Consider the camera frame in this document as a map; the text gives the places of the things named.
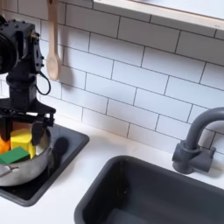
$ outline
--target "shelf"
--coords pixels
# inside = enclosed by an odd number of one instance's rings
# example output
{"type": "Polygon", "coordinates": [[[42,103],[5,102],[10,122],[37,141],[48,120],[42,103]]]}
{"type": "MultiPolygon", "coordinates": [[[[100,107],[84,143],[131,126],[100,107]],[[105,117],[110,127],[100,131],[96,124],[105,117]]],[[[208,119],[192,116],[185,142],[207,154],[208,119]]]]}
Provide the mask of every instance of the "shelf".
{"type": "Polygon", "coordinates": [[[138,3],[130,0],[94,0],[94,2],[164,18],[176,19],[191,24],[203,25],[224,31],[224,19],[199,15],[190,11],[174,10],[162,6],[156,6],[148,3],[138,3]]]}

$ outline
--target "sink basin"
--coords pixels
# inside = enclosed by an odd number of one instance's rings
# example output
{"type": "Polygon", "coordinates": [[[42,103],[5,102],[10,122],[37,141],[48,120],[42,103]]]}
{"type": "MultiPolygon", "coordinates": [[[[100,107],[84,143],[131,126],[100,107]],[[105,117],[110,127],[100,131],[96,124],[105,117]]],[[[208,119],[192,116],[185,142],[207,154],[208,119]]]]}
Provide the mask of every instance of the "sink basin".
{"type": "Polygon", "coordinates": [[[75,224],[223,224],[224,191],[133,157],[110,159],[75,224]]]}

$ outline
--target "green sponge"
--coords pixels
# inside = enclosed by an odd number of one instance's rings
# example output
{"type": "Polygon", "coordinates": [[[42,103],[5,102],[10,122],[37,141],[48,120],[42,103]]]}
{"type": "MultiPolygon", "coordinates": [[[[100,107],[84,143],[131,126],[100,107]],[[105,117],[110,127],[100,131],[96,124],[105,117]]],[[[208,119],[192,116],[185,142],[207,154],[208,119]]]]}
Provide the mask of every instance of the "green sponge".
{"type": "Polygon", "coordinates": [[[22,147],[17,147],[14,150],[9,150],[0,155],[0,164],[13,164],[23,162],[30,159],[30,154],[22,147]]]}

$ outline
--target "sponge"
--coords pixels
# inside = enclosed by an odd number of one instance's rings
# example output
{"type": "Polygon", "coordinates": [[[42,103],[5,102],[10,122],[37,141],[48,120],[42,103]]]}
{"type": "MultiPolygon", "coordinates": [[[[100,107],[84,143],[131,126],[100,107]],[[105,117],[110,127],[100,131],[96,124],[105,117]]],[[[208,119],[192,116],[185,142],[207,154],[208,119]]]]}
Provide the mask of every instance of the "sponge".
{"type": "Polygon", "coordinates": [[[11,148],[11,141],[5,142],[1,137],[0,137],[0,155],[9,151],[11,148]]]}
{"type": "Polygon", "coordinates": [[[18,162],[23,162],[30,159],[30,154],[24,150],[22,147],[17,147],[14,150],[9,150],[3,155],[0,155],[0,164],[13,164],[18,162]]]}
{"type": "Polygon", "coordinates": [[[32,133],[28,129],[18,129],[10,133],[10,147],[22,147],[29,152],[31,158],[36,155],[36,147],[32,145],[32,133]]]}

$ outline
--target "gray faucet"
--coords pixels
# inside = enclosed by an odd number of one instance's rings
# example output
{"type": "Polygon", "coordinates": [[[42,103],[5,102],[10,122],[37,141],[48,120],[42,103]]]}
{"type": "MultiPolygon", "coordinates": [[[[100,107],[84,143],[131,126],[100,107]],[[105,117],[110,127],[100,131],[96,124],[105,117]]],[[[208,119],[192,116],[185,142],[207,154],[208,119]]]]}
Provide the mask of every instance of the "gray faucet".
{"type": "Polygon", "coordinates": [[[192,123],[186,140],[177,144],[173,154],[173,168],[180,173],[190,174],[195,170],[209,172],[214,159],[215,148],[210,153],[203,151],[198,142],[204,128],[209,124],[224,120],[224,108],[213,108],[199,115],[192,123]]]}

